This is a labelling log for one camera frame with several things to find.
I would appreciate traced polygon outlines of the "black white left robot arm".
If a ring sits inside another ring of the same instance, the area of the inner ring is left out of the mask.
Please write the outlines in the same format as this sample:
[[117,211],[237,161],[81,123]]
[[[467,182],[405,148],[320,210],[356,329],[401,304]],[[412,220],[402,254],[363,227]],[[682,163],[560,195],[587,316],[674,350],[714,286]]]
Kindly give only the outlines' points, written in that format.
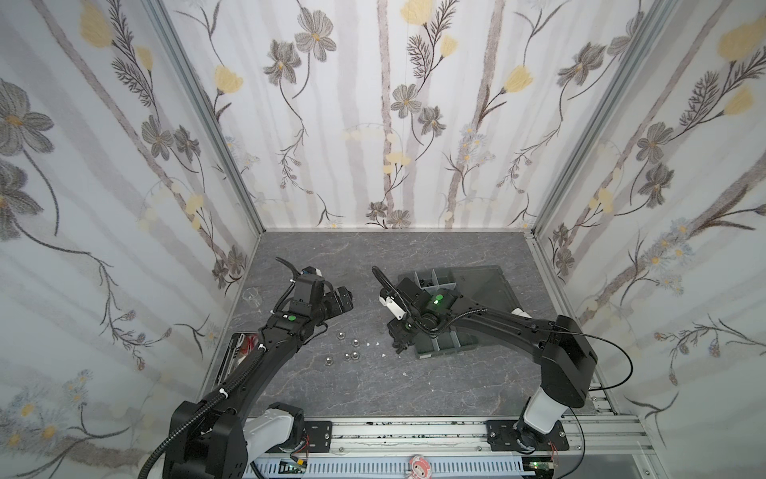
[[333,287],[318,269],[291,272],[287,290],[257,335],[247,357],[199,402],[183,402],[173,413],[168,437],[150,454],[138,476],[148,478],[163,460],[164,478],[241,478],[253,439],[245,437],[249,411],[279,369],[314,337],[317,327],[353,310],[353,293]]

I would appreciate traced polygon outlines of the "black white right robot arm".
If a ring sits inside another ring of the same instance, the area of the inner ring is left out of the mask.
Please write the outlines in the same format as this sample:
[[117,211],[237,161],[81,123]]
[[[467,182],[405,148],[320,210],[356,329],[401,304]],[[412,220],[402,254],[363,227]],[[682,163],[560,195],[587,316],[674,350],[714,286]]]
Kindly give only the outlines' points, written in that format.
[[417,335],[435,338],[448,331],[489,339],[526,353],[540,367],[540,385],[508,432],[489,434],[501,446],[532,454],[558,436],[562,416],[584,406],[598,356],[593,335],[565,315],[553,321],[533,319],[483,305],[458,289],[426,291],[405,277],[398,285],[381,281],[379,301],[393,315],[387,327],[398,353],[415,345]]

